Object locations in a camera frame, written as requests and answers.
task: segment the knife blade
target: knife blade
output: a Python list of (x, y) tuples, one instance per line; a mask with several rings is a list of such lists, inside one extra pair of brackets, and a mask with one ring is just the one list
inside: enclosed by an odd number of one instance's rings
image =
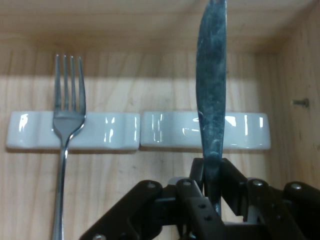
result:
[(221, 214), (219, 172), (226, 115), (227, 0), (209, 0), (196, 53), (196, 104), (204, 163), (204, 192)]

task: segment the knife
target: knife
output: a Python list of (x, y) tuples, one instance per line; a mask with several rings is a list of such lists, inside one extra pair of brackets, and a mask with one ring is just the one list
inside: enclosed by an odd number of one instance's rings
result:
[(204, 193), (221, 215), (219, 172), (226, 115), (227, 0), (209, 0), (196, 53), (196, 104), (203, 148)]

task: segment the wooden shelf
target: wooden shelf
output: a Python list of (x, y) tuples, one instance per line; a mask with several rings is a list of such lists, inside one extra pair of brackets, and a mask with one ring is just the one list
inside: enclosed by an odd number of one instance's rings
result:
[[(1, 3), (0, 239), (50, 239), (59, 155), (8, 151), (5, 144), (12, 111), (53, 108), (54, 55), (83, 57), (88, 111), (194, 111), (195, 43), (206, 2)], [(272, 147), (224, 157), (245, 176), (277, 188), (293, 180), (320, 188), (318, 1), (230, 0), (228, 11), (226, 108), (267, 113)], [(309, 109), (290, 104), (303, 98)], [(173, 176), (187, 176), (200, 156), (70, 154), (65, 239), (78, 239), (137, 182), (165, 186)], [(227, 207), (223, 218), (241, 220)], [(177, 239), (176, 230), (166, 227), (157, 239)]]

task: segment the wood grain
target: wood grain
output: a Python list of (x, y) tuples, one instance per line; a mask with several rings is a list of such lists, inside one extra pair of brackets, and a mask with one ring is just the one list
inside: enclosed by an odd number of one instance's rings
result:
[[(229, 51), (278, 52), (318, 0), (230, 0)], [(1, 0), (1, 41), (37, 47), (194, 49), (208, 0)]]
[[(287, 177), (320, 188), (320, 5), (298, 28), (278, 56), (282, 109), (279, 140), (285, 143)], [(308, 98), (309, 108), (291, 105)]]
[[(7, 152), (11, 111), (51, 110), (54, 50), (0, 48), (0, 238), (50, 239), (58, 154)], [(194, 51), (83, 51), (88, 111), (196, 110)], [(227, 110), (265, 112), (269, 116), (270, 151), (224, 154), (248, 177), (276, 187), (287, 179), (279, 158), (274, 125), (278, 116), (273, 84), (278, 82), (276, 55), (228, 54)], [(65, 239), (74, 240), (137, 182), (189, 175), (199, 153), (137, 151), (134, 154), (70, 154), (66, 167)], [(240, 221), (228, 208), (223, 218)], [(177, 239), (164, 228), (157, 239)]]

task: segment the white ceramic holder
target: white ceramic holder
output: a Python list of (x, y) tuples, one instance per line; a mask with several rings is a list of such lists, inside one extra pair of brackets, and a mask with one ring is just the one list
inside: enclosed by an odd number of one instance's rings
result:
[[(140, 115), (122, 112), (87, 112), (84, 127), (71, 139), (76, 150), (137, 150)], [(59, 149), (53, 130), (53, 111), (14, 111), (8, 126), (10, 149)]]
[[(144, 112), (140, 144), (145, 147), (201, 149), (197, 112)], [(267, 150), (271, 147), (265, 113), (226, 112), (224, 149)]]

